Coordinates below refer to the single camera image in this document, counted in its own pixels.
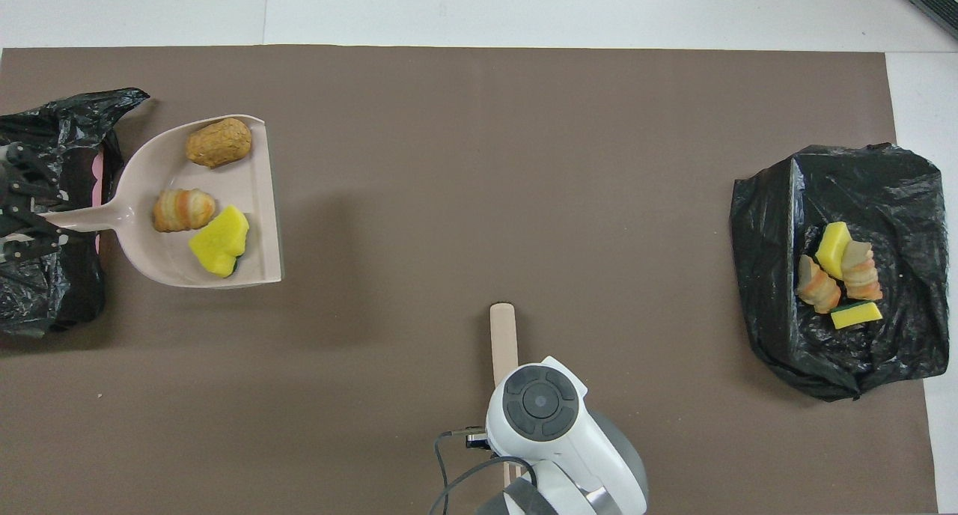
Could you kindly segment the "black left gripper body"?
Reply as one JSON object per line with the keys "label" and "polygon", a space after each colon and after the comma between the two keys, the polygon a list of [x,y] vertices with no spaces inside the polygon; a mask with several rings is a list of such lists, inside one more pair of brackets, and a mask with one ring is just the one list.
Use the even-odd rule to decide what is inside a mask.
{"label": "black left gripper body", "polygon": [[1,147],[1,263],[7,262],[7,253],[4,252],[9,236],[17,231],[17,220],[13,217],[13,200],[11,184],[13,184],[13,156],[17,151],[17,144],[4,144]]}

